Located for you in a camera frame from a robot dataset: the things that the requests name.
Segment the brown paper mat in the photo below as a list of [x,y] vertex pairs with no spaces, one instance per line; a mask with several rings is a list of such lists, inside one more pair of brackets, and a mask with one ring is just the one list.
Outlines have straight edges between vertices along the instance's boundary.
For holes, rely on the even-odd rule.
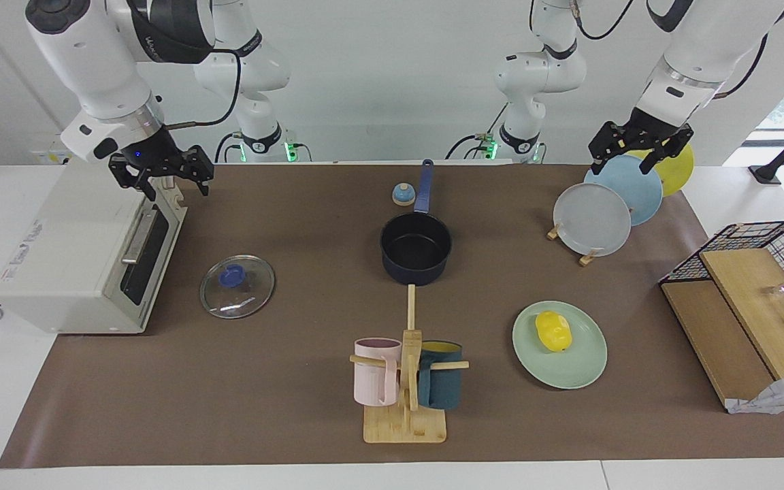
[[[784,456],[784,413],[728,415],[657,281],[706,236],[682,195],[583,269],[544,238],[585,167],[438,167],[431,210],[453,233],[444,275],[417,294],[426,338],[464,345],[471,369],[448,440],[361,441],[352,342],[400,338],[407,289],[380,264],[395,183],[419,167],[219,167],[187,214],[146,334],[60,337],[0,468]],[[224,321],[198,286],[228,255],[277,273],[264,310]],[[609,346],[594,385],[536,381],[510,340],[520,310],[575,304]]]

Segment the blue lid knob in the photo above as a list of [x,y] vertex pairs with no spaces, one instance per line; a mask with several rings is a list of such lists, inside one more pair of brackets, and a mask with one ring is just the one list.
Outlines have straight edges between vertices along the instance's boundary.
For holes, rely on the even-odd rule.
[[220,285],[224,288],[237,288],[246,279],[246,272],[239,264],[233,263],[226,266],[220,273]]
[[392,201],[399,206],[409,206],[413,204],[413,201],[416,201],[416,198],[416,189],[413,189],[413,186],[405,182],[395,186],[395,190],[392,191]]

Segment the lemon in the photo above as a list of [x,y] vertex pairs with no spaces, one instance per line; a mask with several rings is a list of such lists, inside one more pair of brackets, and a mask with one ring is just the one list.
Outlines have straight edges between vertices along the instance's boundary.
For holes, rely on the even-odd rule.
[[570,347],[573,336],[567,319],[555,311],[544,311],[534,320],[540,341],[554,353]]

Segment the white table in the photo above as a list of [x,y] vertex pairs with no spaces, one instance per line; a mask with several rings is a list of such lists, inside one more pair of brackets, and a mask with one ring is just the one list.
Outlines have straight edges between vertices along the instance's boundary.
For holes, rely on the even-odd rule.
[[[0,271],[61,172],[62,167],[0,167]],[[759,186],[746,172],[698,167],[685,187],[707,235],[729,223],[784,220],[781,187]],[[54,339],[18,317],[0,320],[0,455]],[[433,488],[456,490],[782,488],[784,459],[0,470],[3,488],[400,488],[429,481],[436,482]]]

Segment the white wall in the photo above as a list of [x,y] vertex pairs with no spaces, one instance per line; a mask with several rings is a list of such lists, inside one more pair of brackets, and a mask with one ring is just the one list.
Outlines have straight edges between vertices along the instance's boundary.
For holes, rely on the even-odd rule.
[[[587,28],[603,31],[624,3],[588,3]],[[442,158],[458,137],[484,131],[503,105],[492,81],[498,60],[539,49],[528,32],[528,0],[250,4],[265,39],[293,66],[290,86],[269,95],[281,122],[317,159]],[[31,146],[43,145],[78,107],[32,44],[24,6],[25,0],[0,0],[0,163],[31,161]],[[545,97],[548,161],[588,161],[591,136],[605,120],[627,120],[669,40],[651,24],[642,0],[606,40],[581,40],[589,60],[584,86]],[[10,75],[2,66],[13,67]],[[168,121],[209,120],[227,107],[198,86],[188,66],[142,65],[140,71],[165,98]],[[699,163],[722,164],[783,95],[784,21],[747,87],[695,116]],[[230,122],[176,137],[183,146],[199,143],[212,152],[234,129]]]

